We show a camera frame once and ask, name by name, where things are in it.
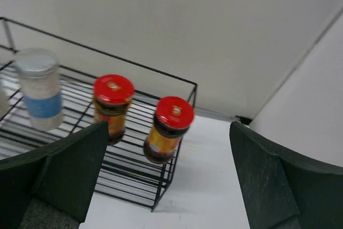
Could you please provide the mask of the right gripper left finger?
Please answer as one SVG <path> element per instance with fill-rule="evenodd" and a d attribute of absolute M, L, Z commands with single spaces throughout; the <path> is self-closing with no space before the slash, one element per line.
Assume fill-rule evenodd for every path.
<path fill-rule="evenodd" d="M 1 228 L 79 228 L 108 139 L 108 123 L 98 122 L 1 160 Z"/>

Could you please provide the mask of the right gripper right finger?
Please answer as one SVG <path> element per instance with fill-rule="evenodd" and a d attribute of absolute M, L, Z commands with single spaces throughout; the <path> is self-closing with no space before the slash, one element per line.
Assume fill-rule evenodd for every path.
<path fill-rule="evenodd" d="M 239 122 L 230 125 L 229 137 L 250 228 L 342 228 L 342 167 Z"/>

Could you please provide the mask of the red-lid sauce jar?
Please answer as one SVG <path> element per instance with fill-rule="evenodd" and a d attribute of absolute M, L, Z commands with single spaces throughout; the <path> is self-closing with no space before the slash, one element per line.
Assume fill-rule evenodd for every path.
<path fill-rule="evenodd" d="M 133 83 L 121 75 L 103 75 L 94 82 L 94 121 L 108 123 L 108 145 L 115 145 L 122 140 L 126 114 L 132 104 L 134 93 Z"/>
<path fill-rule="evenodd" d="M 177 96 L 161 98 L 156 106 L 150 133 L 144 141 L 145 157 L 155 164 L 169 162 L 194 118 L 194 109 L 186 100 Z"/>

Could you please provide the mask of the silver-lid white spice jar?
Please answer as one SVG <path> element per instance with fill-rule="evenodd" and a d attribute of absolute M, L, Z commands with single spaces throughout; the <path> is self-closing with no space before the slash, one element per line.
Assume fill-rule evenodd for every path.
<path fill-rule="evenodd" d="M 49 131 L 63 122 L 59 61 L 43 48 L 27 48 L 16 53 L 14 65 L 29 119 L 34 128 Z"/>

